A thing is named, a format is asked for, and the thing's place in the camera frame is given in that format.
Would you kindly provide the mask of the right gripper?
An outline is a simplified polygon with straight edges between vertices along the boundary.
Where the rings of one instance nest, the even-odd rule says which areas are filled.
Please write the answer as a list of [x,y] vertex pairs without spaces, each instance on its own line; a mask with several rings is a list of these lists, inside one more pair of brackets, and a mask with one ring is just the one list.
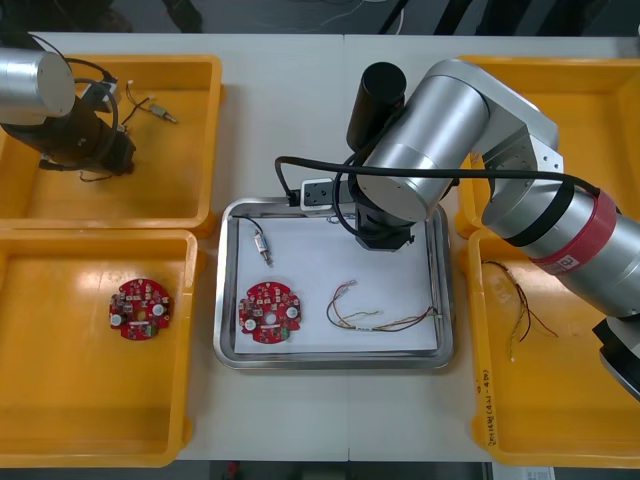
[[355,204],[358,242],[371,251],[397,251],[413,241],[414,223],[381,210],[369,201]]

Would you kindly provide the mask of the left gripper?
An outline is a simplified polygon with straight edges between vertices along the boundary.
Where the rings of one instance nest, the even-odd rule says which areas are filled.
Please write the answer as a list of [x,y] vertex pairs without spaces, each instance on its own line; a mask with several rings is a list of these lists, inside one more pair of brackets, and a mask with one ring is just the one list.
[[133,156],[136,147],[130,138],[126,127],[119,125],[115,138],[109,149],[100,157],[87,159],[80,167],[80,171],[103,176],[122,176],[134,171]]

